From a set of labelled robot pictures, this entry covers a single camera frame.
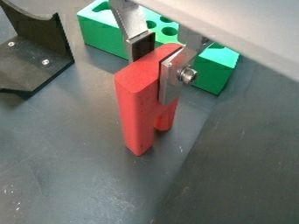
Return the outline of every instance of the green box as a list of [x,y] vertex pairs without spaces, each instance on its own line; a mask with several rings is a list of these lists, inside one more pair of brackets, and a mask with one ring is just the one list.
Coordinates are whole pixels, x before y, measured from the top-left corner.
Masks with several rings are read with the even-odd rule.
[[[178,41],[179,25],[144,8],[147,26],[155,32],[155,47]],[[87,45],[127,59],[123,35],[109,9],[108,1],[97,0],[77,13],[81,35]],[[227,47],[214,44],[196,57],[194,69],[199,77],[194,86],[220,94],[234,71],[239,54]]]

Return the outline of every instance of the bolt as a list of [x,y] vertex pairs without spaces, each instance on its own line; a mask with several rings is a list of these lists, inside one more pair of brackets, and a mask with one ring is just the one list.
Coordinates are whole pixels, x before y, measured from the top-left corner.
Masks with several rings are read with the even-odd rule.
[[202,40],[200,40],[200,42],[202,42],[204,45],[207,45],[207,43],[210,42],[210,39],[203,37]]
[[198,72],[188,65],[179,73],[178,79],[183,81],[184,84],[191,85],[198,77]]
[[48,66],[48,65],[51,64],[51,62],[49,62],[48,59],[45,59],[45,60],[41,62],[41,64],[43,64],[44,66]]
[[9,46],[15,46],[15,42],[9,42],[8,45],[9,45]]

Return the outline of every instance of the hole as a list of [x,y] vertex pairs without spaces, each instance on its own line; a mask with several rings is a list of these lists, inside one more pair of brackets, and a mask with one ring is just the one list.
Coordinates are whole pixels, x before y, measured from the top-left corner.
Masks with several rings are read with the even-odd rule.
[[160,17],[160,20],[164,22],[164,23],[172,23],[174,21],[171,19],[168,19],[167,17]]
[[103,2],[92,11],[100,12],[109,10],[108,2]]
[[178,31],[172,27],[164,27],[163,28],[163,34],[166,36],[174,36],[178,34]]
[[147,28],[148,29],[154,29],[156,27],[156,22],[148,20],[148,21],[146,21],[146,23],[147,23]]

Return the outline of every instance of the black bracket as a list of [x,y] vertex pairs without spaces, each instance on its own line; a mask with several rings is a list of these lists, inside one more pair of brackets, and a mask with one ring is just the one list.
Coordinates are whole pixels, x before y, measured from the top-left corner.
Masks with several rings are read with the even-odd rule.
[[0,6],[17,36],[0,45],[0,92],[32,96],[73,64],[59,14],[36,17],[7,0]]

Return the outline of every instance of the green holder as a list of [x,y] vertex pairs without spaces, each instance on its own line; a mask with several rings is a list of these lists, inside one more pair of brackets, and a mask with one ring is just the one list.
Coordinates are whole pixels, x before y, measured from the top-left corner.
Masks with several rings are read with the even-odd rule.
[[[178,41],[179,25],[144,8],[148,29],[155,32],[155,47]],[[97,0],[77,13],[79,26],[87,45],[127,59],[123,35],[109,9],[108,1]],[[196,57],[194,69],[199,77],[194,86],[220,94],[230,79],[239,59],[239,54],[215,43]]]

